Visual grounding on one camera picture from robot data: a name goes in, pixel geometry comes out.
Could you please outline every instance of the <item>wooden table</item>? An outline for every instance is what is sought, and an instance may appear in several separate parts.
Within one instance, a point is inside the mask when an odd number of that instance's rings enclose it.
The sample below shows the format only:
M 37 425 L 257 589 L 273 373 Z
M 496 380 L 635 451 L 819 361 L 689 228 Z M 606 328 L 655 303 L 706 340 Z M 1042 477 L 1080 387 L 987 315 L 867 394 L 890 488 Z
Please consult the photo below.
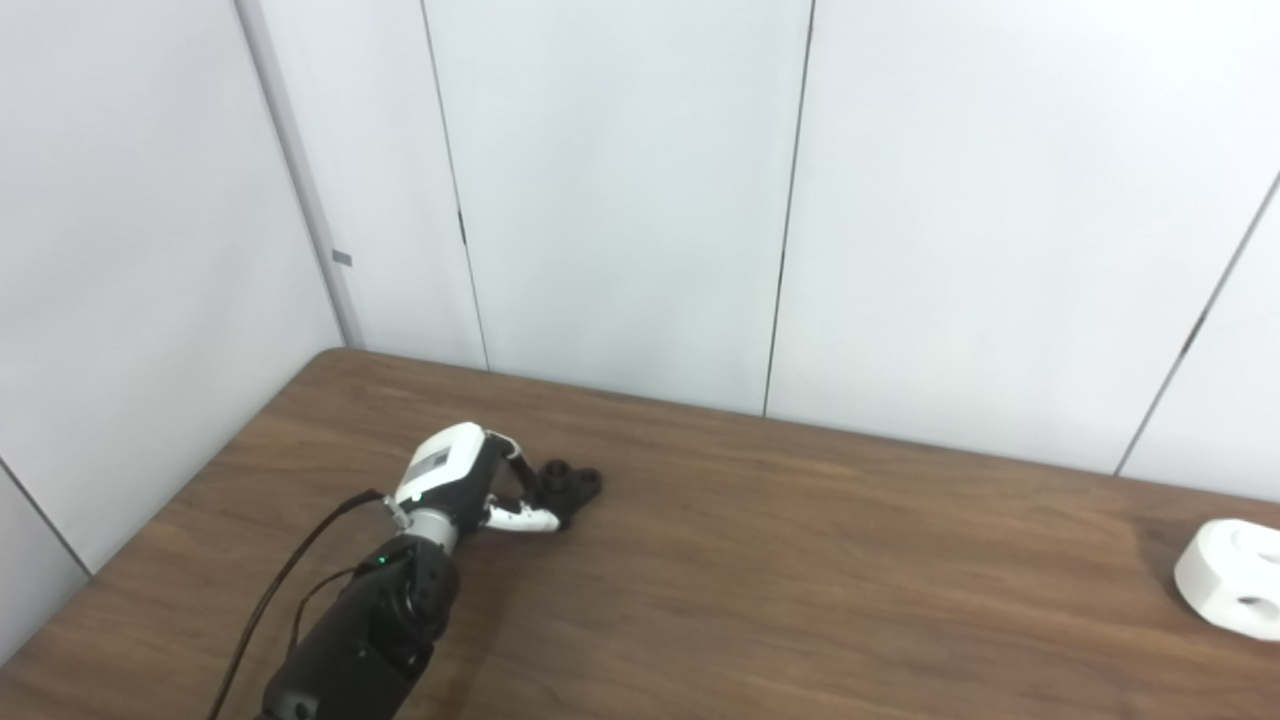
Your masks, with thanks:
M 1211 628 L 1170 585 L 1201 523 L 1280 527 L 1275 505 L 344 350 L 18 653 L 0 715 L 204 717 L 301 537 L 468 419 L 602 469 L 605 491 L 568 533 L 463 544 L 453 624 L 401 717 L 1280 717 L 1280 646 Z M 223 717 L 253 717 L 305 588 L 389 533 L 367 507 L 323 537 Z

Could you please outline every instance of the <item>white wall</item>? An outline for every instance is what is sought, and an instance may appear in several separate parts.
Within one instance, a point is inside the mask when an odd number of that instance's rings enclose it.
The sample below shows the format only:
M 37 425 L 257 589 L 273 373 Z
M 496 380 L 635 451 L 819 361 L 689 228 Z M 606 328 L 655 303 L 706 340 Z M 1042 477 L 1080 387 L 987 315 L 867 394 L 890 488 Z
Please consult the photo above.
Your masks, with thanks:
M 494 370 L 759 413 L 808 0 L 429 0 Z
M 0 455 L 96 570 L 339 338 L 230 3 L 10 3 L 0 54 Z
M 0 665 L 87 575 L 0 466 Z
M 1123 473 L 1280 501 L 1280 206 L 1275 200 Z
M 417 0 L 241 0 L 352 345 L 484 368 Z
M 768 414 L 1115 470 L 1280 168 L 1277 36 L 819 1 Z

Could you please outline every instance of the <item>black object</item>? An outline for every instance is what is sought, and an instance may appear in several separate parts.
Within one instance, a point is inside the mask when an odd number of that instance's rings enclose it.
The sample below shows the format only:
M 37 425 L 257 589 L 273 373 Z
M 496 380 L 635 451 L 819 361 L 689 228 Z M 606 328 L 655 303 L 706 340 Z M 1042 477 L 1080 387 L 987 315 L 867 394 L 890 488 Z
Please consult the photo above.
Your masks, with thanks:
M 293 570 L 293 566 L 298 564 L 298 560 L 301 560 L 302 555 L 311 547 L 311 543 L 314 543 L 316 538 L 320 537 L 320 533 L 325 532 L 325 529 L 338 518 L 351 512 L 366 502 L 374 502 L 381 498 L 383 495 L 380 492 L 366 489 L 360 495 L 344 500 L 340 505 L 338 505 L 338 507 L 334 507 L 324 520 L 320 520 L 320 524 L 302 539 L 302 543 L 293 551 L 293 555 L 284 561 L 280 571 L 275 574 L 271 584 L 266 587 L 262 597 L 257 601 L 257 606 L 253 607 L 253 612 L 250 614 L 248 621 L 244 623 L 244 630 L 241 632 L 241 639 L 236 643 L 236 650 L 232 652 L 230 662 L 227 664 L 227 673 L 223 674 L 221 685 L 218 688 L 218 694 L 214 696 L 214 705 L 209 710 L 209 720 L 216 720 L 218 714 L 221 712 L 223 703 L 227 702 L 227 692 L 232 689 L 232 680 L 236 679 L 236 670 L 239 669 L 241 660 L 244 657 L 244 648 L 248 647 L 248 641 L 253 637 L 253 630 L 257 628 L 259 620 L 262 619 L 262 612 L 266 610 L 268 603 L 271 602 L 271 597 L 275 596 L 275 591 L 280 589 L 280 583 L 283 583 L 284 578 L 287 578 L 289 571 Z
M 426 670 L 457 592 L 440 546 L 392 538 L 271 676 L 259 720 L 390 719 Z
M 302 612 L 307 609 L 307 602 L 311 602 L 311 598 L 315 597 L 315 594 L 321 589 L 324 589 L 324 587 L 328 585 L 329 583 L 340 578 L 346 578 L 347 575 L 353 574 L 358 569 L 360 568 L 347 568 L 346 570 L 338 570 L 333 575 L 329 575 L 328 578 L 316 583 L 315 587 L 307 591 L 307 594 L 302 596 L 302 600 L 298 601 L 298 609 L 293 611 L 293 626 L 289 628 L 289 648 L 284 651 L 285 655 L 292 653 L 293 650 L 298 647 L 298 630 L 302 628 Z
M 540 473 L 525 486 L 524 500 L 534 507 L 545 507 L 568 528 L 573 515 L 600 495 L 600 473 L 594 468 L 573 469 L 568 462 L 548 460 Z

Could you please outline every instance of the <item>robotic hand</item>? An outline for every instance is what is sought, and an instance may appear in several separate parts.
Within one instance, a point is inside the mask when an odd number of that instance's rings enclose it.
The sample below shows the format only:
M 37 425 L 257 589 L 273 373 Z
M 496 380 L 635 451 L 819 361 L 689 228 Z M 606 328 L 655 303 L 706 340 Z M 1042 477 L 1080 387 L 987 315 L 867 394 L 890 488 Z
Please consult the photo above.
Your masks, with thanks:
M 509 464 L 521 497 L 490 491 Z M 600 475 L 552 460 L 541 471 L 516 441 L 475 423 L 419 446 L 384 498 L 399 534 L 356 568 L 266 685 L 259 720 L 390 720 L 426 670 L 458 591 L 451 555 L 483 528 L 553 532 L 600 492 Z

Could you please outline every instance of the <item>black cable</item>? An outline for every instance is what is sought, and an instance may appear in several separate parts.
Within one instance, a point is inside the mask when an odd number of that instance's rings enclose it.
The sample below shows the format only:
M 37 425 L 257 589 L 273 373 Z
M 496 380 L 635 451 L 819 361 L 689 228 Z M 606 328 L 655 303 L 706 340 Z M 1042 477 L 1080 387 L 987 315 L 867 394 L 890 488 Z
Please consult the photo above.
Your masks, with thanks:
M 244 650 L 248 647 L 248 641 L 253 637 L 253 629 L 257 628 L 259 620 L 262 619 L 262 612 L 266 611 L 266 605 L 271 602 L 271 597 L 275 594 L 275 591 L 280 589 L 280 584 L 284 583 L 284 578 L 289 574 L 289 570 L 293 570 L 293 566 L 298 564 L 298 560 L 301 560 L 302 555 L 311 547 L 311 543 L 314 543 L 316 538 L 320 537 L 320 533 L 332 525 L 334 520 L 346 515 L 355 507 L 365 505 L 366 502 L 376 502 L 381 498 L 383 493 L 366 489 L 355 497 L 344 500 L 342 505 L 334 507 L 333 512 L 329 512 L 324 520 L 320 520 L 320 524 L 311 530 L 311 534 L 308 534 L 302 541 L 302 544 L 293 551 L 293 555 L 284 561 L 284 566 L 280 568 L 279 573 L 276 573 L 271 584 L 266 587 L 266 592 L 262 593 L 262 598 L 257 601 L 257 607 L 253 609 L 253 612 L 248 616 L 248 621 L 244 624 L 241 639 L 236 644 L 236 650 L 232 652 L 232 660 L 227 665 L 227 673 L 223 675 L 223 683 L 218 688 L 218 694 L 214 697 L 214 706 L 209 710 L 209 720 L 216 720 L 218 714 L 221 712 L 223 703 L 227 702 L 227 693 L 232 689 L 232 680 L 236 678 L 236 670 L 239 669 L 241 660 L 244 657 Z
M 298 628 L 302 625 L 302 611 L 306 610 L 307 601 L 311 600 L 311 596 L 320 592 L 321 589 L 324 589 L 325 585 L 337 580 L 338 578 L 349 575 L 355 571 L 356 568 L 347 568 L 346 570 L 338 570 L 333 575 L 329 575 L 328 578 L 316 583 L 316 587 L 311 588 L 311 592 L 305 594 L 302 600 L 298 601 L 298 610 L 293 614 L 293 628 L 289 630 L 289 650 L 285 651 L 285 655 L 293 655 L 293 648 L 298 647 Z

